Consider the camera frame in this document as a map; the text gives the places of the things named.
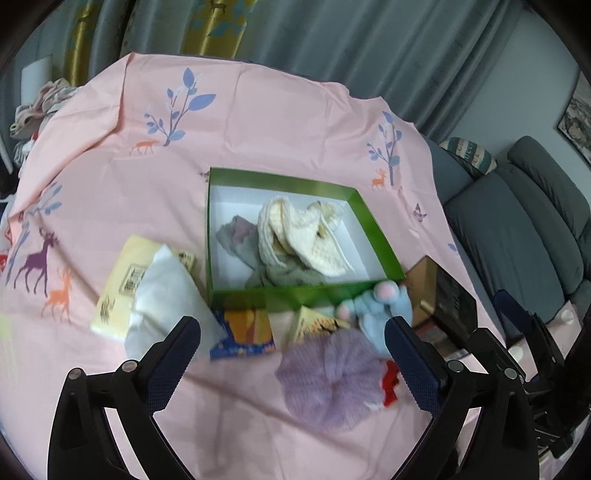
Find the blue orange small box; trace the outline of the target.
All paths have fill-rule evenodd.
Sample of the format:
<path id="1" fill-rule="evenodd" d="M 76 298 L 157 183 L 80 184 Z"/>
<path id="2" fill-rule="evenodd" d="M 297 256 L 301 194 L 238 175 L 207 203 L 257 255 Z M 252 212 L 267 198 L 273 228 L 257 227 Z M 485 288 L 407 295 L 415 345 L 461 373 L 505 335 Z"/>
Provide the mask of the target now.
<path id="1" fill-rule="evenodd" d="M 211 361 L 276 351 L 266 309 L 218 310 L 214 316 L 226 337 L 211 348 Z"/>

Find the red white knitted sock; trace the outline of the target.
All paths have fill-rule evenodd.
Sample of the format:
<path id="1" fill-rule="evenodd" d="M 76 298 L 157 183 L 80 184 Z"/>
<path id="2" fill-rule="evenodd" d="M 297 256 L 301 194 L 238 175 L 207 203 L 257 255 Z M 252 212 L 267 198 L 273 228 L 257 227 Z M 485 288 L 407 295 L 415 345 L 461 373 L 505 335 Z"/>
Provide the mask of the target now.
<path id="1" fill-rule="evenodd" d="M 384 393 L 383 400 L 377 403 L 366 403 L 366 406 L 371 411 L 387 409 L 398 400 L 396 394 L 396 387 L 400 383 L 398 366 L 393 360 L 384 361 L 384 366 L 386 366 L 386 372 L 381 381 L 381 388 Z"/>

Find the pink printed tablecloth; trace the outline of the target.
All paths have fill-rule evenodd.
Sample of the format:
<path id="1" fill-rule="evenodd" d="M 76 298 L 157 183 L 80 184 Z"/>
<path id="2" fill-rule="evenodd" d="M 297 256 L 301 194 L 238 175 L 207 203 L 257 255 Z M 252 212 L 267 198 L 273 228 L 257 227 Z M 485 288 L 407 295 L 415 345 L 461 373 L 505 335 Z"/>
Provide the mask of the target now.
<path id="1" fill-rule="evenodd" d="M 394 186 L 369 146 L 391 118 L 381 99 L 263 66 L 129 55 L 49 121 L 24 167 L 3 237 L 1 424 L 30 474 L 46 475 L 67 373 L 115 370 L 123 346 L 90 328 L 125 241 L 190 251 L 204 268 L 208 171 L 310 178 L 356 189 L 404 267 L 430 256 L 464 285 L 466 267 L 415 126 L 394 120 Z M 284 406 L 280 354 L 192 364 L 157 422 L 200 479 L 388 479 L 429 422 L 405 385 L 351 431 L 315 435 Z"/>

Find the grey purple cloth in box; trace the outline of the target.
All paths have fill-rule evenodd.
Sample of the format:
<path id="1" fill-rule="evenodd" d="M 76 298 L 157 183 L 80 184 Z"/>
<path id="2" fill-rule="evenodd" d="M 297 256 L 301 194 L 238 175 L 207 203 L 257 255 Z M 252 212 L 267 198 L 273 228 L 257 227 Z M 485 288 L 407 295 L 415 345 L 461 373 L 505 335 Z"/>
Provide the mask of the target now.
<path id="1" fill-rule="evenodd" d="M 249 220 L 235 215 L 231 222 L 218 229 L 215 237 L 230 256 L 238 258 L 250 269 L 256 270 L 262 264 L 259 257 L 259 232 Z"/>

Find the green cardboard box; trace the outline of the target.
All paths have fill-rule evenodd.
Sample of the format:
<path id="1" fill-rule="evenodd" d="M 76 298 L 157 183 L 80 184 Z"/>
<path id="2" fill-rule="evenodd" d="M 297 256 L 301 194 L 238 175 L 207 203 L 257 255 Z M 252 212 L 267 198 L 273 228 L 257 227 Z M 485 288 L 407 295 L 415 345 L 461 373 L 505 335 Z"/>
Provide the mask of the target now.
<path id="1" fill-rule="evenodd" d="M 377 219 L 351 187 L 213 168 L 206 224 L 213 309 L 331 306 L 405 277 Z"/>

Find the grey green curtain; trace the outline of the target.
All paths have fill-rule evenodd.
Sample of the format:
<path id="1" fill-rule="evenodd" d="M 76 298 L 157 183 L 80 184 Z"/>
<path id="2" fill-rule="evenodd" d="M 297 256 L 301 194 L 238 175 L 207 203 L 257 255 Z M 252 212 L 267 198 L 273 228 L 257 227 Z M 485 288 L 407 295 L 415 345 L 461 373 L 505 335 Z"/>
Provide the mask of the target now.
<path id="1" fill-rule="evenodd" d="M 242 60 L 384 98 L 441 140 L 497 63 L 519 1 L 66 1 L 22 47 L 80 84 L 131 53 Z"/>

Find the green knitted cloth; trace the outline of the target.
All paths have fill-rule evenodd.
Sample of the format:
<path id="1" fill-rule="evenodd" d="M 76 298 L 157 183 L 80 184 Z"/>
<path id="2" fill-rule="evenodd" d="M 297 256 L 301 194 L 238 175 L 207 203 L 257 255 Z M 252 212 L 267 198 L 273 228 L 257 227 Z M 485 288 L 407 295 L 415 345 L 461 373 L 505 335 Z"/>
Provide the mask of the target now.
<path id="1" fill-rule="evenodd" d="M 253 271 L 245 287 L 266 288 L 266 287 L 296 287 L 296 286 L 318 286 L 325 284 L 325 276 L 314 269 L 308 269 L 301 262 L 288 260 L 287 265 L 270 266 L 259 265 Z"/>

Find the blue plush toy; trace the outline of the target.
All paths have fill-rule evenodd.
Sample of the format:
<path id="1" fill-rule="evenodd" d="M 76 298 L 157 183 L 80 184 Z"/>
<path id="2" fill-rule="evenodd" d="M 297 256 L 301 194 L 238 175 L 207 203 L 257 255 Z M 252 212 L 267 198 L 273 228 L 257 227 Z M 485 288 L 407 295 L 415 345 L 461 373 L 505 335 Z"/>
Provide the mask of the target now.
<path id="1" fill-rule="evenodd" d="M 356 324 L 384 358 L 391 356 L 385 341 L 385 327 L 393 317 L 413 323 L 413 307 L 407 287 L 392 280 L 377 283 L 355 299 L 335 307 L 335 317 Z"/>

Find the black gold box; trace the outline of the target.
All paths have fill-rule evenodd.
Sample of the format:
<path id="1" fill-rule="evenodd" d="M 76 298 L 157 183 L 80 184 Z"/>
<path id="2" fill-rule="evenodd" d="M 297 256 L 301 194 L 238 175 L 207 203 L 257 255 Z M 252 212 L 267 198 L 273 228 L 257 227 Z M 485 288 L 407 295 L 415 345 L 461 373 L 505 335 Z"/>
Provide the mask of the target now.
<path id="1" fill-rule="evenodd" d="M 404 282 L 413 307 L 412 328 L 424 340 L 447 338 L 463 347 L 478 327 L 475 298 L 443 267 L 424 256 Z"/>

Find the yellow tissue pack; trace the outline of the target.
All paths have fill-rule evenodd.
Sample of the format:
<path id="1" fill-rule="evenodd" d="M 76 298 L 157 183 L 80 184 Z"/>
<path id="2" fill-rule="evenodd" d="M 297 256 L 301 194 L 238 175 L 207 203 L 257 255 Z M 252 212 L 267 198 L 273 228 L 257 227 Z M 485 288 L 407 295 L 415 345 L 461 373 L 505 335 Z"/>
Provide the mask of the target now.
<path id="1" fill-rule="evenodd" d="M 139 360 L 190 316 L 200 326 L 197 355 L 208 356 L 228 335 L 195 284 L 196 265 L 188 251 L 129 237 L 96 304 L 91 330 L 123 344 L 126 356 Z"/>

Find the striped cushion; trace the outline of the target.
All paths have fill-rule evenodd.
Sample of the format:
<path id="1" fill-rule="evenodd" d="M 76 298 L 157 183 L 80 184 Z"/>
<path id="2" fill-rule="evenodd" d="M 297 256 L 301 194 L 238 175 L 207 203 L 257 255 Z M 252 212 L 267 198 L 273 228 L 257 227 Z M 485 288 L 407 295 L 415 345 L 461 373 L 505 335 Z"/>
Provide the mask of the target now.
<path id="1" fill-rule="evenodd" d="M 451 154 L 473 179 L 493 172 L 498 166 L 496 158 L 485 147 L 468 139 L 451 137 L 439 146 Z"/>

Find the cream knitted scarf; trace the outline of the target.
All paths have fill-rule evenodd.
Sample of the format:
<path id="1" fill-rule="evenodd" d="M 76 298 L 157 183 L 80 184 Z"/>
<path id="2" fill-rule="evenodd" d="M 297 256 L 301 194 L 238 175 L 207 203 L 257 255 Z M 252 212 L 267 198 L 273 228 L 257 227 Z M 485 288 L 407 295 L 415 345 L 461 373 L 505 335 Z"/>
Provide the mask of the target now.
<path id="1" fill-rule="evenodd" d="M 298 260 L 329 278 L 353 272 L 335 237 L 342 216 L 344 208 L 335 202 L 315 201 L 297 209 L 287 197 L 274 197 L 263 204 L 257 219 L 259 256 L 270 266 Z"/>

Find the purple mesh scrunchie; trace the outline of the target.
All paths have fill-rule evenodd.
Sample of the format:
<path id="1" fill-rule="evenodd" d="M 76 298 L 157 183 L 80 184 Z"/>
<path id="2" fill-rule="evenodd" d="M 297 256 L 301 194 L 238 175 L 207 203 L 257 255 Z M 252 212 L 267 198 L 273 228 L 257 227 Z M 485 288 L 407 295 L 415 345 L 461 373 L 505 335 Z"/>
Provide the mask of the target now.
<path id="1" fill-rule="evenodd" d="M 276 379 L 287 410 L 312 431 L 342 431 L 384 406 L 387 365 L 363 333 L 311 335 L 283 353 Z"/>

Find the yellow small carton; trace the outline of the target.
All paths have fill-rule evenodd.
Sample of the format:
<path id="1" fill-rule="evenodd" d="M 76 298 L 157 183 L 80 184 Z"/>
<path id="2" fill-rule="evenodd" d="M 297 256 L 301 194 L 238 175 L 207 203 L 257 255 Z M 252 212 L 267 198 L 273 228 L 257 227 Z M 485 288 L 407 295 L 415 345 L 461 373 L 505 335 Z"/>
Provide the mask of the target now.
<path id="1" fill-rule="evenodd" d="M 301 306 L 290 332 L 287 334 L 287 345 L 304 341 L 310 336 L 332 335 L 335 331 L 349 329 L 351 324 L 339 318 L 325 315 L 315 309 Z"/>

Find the framed landscape painting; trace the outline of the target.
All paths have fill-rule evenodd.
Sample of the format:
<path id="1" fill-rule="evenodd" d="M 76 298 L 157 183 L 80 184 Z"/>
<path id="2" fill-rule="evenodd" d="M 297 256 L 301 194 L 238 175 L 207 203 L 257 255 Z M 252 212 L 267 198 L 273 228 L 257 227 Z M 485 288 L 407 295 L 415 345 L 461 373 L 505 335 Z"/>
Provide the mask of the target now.
<path id="1" fill-rule="evenodd" d="M 583 72 L 558 123 L 558 130 L 574 146 L 587 164 L 591 161 L 591 91 Z"/>

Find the crumpled cloth pile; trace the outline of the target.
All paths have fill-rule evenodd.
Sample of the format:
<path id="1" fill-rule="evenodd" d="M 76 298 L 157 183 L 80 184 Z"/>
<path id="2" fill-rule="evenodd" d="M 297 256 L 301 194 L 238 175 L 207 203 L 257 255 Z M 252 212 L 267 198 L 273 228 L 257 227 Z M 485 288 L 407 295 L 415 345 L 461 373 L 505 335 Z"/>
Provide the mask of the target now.
<path id="1" fill-rule="evenodd" d="M 15 110 L 9 133 L 16 141 L 13 162 L 17 168 L 23 166 L 50 119 L 78 90 L 64 78 L 49 81 L 41 87 L 32 103 L 20 105 Z"/>

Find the pink polka dot cloth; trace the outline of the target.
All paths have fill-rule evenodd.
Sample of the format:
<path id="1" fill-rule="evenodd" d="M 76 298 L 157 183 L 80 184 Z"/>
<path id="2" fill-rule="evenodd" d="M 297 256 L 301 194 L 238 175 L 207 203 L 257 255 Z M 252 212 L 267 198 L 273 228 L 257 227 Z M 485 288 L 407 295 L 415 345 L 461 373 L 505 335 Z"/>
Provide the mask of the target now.
<path id="1" fill-rule="evenodd" d="M 546 324 L 563 357 L 566 357 L 581 331 L 576 307 L 567 301 L 553 320 Z M 531 379 L 537 373 L 537 367 L 530 347 L 525 339 L 517 341 L 508 349 L 512 357 Z"/>

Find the grey sofa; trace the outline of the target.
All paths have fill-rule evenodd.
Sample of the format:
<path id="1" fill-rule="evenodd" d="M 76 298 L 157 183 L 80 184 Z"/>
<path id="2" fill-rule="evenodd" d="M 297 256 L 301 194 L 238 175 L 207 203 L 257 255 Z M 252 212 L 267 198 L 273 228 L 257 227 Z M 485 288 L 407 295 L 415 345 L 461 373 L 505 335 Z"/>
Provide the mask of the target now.
<path id="1" fill-rule="evenodd" d="M 590 306 L 590 206 L 550 153 L 520 138 L 494 167 L 476 168 L 434 141 L 434 179 L 456 247 L 502 338 L 520 333 L 493 298 L 511 294 L 544 322 Z"/>

